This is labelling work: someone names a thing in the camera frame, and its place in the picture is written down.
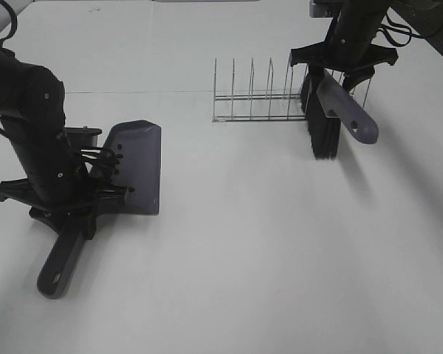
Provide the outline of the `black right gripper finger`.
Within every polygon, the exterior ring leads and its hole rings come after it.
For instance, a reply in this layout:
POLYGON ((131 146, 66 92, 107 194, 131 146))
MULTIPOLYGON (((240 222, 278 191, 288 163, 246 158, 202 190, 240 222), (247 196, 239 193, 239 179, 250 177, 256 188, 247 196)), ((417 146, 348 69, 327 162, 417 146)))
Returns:
POLYGON ((325 68, 309 64, 308 76, 311 83, 320 83, 325 77, 325 68))
POLYGON ((370 80, 375 74, 373 66, 365 67, 354 72, 345 72, 342 87, 350 92, 356 86, 366 80, 370 80))

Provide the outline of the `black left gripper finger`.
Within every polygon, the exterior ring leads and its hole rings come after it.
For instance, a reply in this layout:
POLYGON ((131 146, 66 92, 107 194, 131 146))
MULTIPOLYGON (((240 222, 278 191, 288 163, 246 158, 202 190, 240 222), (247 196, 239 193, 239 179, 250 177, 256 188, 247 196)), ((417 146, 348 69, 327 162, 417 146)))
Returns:
POLYGON ((54 232, 60 232, 65 223, 65 214, 59 212, 45 212, 35 207, 30 209, 29 216, 36 221, 42 222, 54 232))
POLYGON ((85 208, 70 213, 70 232, 72 235, 92 240, 97 231, 97 219, 102 214, 98 208, 85 208))

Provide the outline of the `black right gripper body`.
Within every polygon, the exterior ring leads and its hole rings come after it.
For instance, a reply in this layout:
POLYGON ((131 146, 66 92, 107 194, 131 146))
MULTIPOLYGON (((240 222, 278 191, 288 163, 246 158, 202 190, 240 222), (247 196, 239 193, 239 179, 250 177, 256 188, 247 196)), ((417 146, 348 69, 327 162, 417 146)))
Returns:
POLYGON ((291 50, 290 66, 313 64, 340 72, 354 72, 381 63, 393 66, 398 60, 397 51, 372 43, 384 17, 384 10, 341 10, 323 41, 291 50))

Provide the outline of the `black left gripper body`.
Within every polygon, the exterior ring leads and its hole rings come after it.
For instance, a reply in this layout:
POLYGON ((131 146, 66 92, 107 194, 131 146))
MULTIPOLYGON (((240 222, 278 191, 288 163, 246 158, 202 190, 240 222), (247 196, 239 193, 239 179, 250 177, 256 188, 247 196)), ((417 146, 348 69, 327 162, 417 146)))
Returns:
POLYGON ((123 188, 110 184, 117 163, 107 147, 74 149, 65 128, 45 134, 35 128, 6 128, 25 178, 0 182, 0 202, 12 199, 45 212, 66 215, 103 200, 104 187, 123 199, 123 188))

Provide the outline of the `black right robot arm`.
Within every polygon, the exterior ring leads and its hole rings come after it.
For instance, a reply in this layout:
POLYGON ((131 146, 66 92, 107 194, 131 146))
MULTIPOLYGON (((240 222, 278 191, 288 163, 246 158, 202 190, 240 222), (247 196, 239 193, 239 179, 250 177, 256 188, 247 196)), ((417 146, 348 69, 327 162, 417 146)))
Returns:
MULTIPOLYGON (((429 39, 443 30, 440 25, 427 34, 413 31, 405 24, 391 20, 388 10, 394 1, 311 1, 310 16, 327 17, 332 21, 323 41, 292 49, 289 65, 307 65, 302 92, 315 91, 325 71, 331 69, 344 75, 343 88, 351 91, 374 76, 374 67, 380 63, 393 66, 398 60, 397 49, 408 45, 391 36, 392 32, 408 37, 429 39)), ((404 5, 431 10, 443 1, 403 1, 404 5)))

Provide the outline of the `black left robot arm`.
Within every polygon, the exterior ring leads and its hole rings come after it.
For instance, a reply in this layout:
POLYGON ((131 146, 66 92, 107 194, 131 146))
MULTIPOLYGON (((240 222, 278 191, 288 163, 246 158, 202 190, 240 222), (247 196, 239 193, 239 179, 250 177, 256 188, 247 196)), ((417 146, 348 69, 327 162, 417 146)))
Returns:
POLYGON ((67 128, 65 90, 48 68, 0 49, 0 134, 10 141, 25 178, 0 183, 0 201, 31 206, 59 230, 76 218, 84 237, 96 232, 98 205, 126 191, 109 177, 119 156, 97 146, 98 128, 67 128))

